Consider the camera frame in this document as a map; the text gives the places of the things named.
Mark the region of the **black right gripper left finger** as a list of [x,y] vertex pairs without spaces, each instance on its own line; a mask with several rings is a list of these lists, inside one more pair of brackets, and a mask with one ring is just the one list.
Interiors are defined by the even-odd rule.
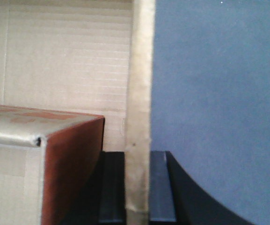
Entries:
[[124,225],[124,153],[102,152],[63,225]]

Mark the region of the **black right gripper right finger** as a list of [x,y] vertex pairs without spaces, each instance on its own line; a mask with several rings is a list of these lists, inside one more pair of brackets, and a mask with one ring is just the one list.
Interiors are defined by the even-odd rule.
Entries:
[[250,225],[251,221],[225,206],[213,176],[212,157],[150,152],[149,223],[151,225]]

